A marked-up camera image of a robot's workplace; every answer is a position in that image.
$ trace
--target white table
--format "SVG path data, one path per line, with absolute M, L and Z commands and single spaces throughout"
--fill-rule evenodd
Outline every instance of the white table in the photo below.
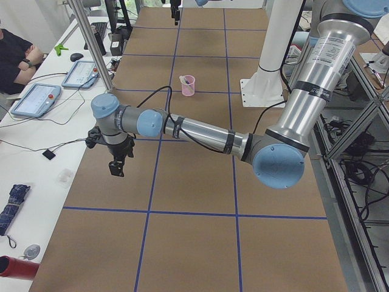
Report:
M 91 17 L 89 20 L 92 23 L 107 21 L 107 18 Z M 62 41 L 74 25 L 75 21 L 58 41 Z M 104 44 L 107 51 L 104 60 L 108 64 L 112 56 L 109 52 L 110 42 L 107 36 L 104 39 Z M 64 43 L 64 47 L 69 48 L 69 50 L 62 50 L 60 57 L 52 50 L 36 72 L 35 77 L 67 72 L 73 64 L 69 57 L 74 52 L 81 52 L 84 55 L 82 60 L 92 60 L 89 51 L 84 50 L 83 46 L 84 39 L 78 28 Z M 61 85 L 64 78 L 65 75 L 56 75 L 34 80 L 31 85 L 26 86 L 21 96 L 27 92 L 34 82 Z M 74 92 L 75 89 L 63 89 L 55 105 L 66 99 L 68 100 L 42 117 L 43 119 L 53 119 L 63 123 L 84 102 L 76 115 L 67 124 L 57 125 L 50 121 L 30 120 L 19 125 L 3 127 L 18 123 L 12 120 L 9 115 L 6 115 L 0 123 L 0 139 L 31 149 L 39 149 L 78 138 L 85 138 L 88 131 L 95 124 L 90 107 L 91 100 L 95 96 L 106 92 L 106 89 L 99 78 L 92 88 L 81 90 L 71 96 Z M 41 247 L 41 252 L 33 261 L 40 262 L 42 260 L 85 148 L 84 142 L 65 145 L 55 152 L 56 157 L 50 161 L 42 155 L 43 151 L 32 152 L 0 142 L 0 212 L 7 204 L 9 192 L 14 184 L 31 186 L 25 202 L 6 232 L 17 241 L 18 245 L 15 249 L 12 249 L 8 244 L 8 238 L 0 237 L 0 255 L 17 258 L 23 255 L 26 247 L 31 244 L 38 244 Z M 0 290 L 28 291 L 31 283 L 32 281 L 28 280 L 3 277 L 0 278 Z

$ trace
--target umbrella strap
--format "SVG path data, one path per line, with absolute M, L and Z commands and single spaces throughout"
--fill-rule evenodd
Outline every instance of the umbrella strap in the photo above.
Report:
M 16 241 L 9 235 L 4 235 L 8 237 L 8 244 L 10 245 L 11 248 L 16 248 Z

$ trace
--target blue joint cap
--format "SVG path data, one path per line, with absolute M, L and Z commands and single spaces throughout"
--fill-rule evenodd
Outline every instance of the blue joint cap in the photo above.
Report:
M 317 41 L 318 41 L 318 38 L 316 38 L 316 37 L 314 37 L 314 36 L 309 36 L 309 45 L 310 45 L 311 47 L 316 46 Z
M 288 144 L 271 144 L 262 148 L 253 160 L 256 177 L 273 189 L 294 186 L 304 174 L 304 157 Z
M 162 131 L 164 119 L 162 115 L 152 109 L 146 109 L 138 117 L 136 128 L 144 137 L 156 137 Z
M 208 3 L 208 0 L 196 0 L 196 3 L 198 6 L 203 6 L 206 5 L 206 3 Z
M 117 100 L 117 97 L 111 93 L 99 94 L 92 100 L 91 108 L 93 111 L 93 116 L 96 119 L 102 119 L 108 117 L 110 114 L 114 113 L 115 110 L 119 107 L 120 103 Z
M 343 0 L 344 5 L 364 18 L 379 18 L 389 12 L 389 0 Z

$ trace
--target person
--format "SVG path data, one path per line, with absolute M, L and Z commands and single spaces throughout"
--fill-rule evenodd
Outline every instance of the person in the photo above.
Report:
M 29 41 L 0 28 L 0 91 L 20 93 L 41 64 L 43 53 Z

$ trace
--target black shirt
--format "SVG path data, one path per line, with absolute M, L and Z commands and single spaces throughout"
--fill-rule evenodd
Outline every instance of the black shirt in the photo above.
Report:
M 32 45 L 6 29 L 1 29 L 3 39 L 0 40 L 0 91 L 14 94 L 23 90 L 24 85 L 13 81 L 19 75 L 19 63 L 26 57 L 25 51 Z

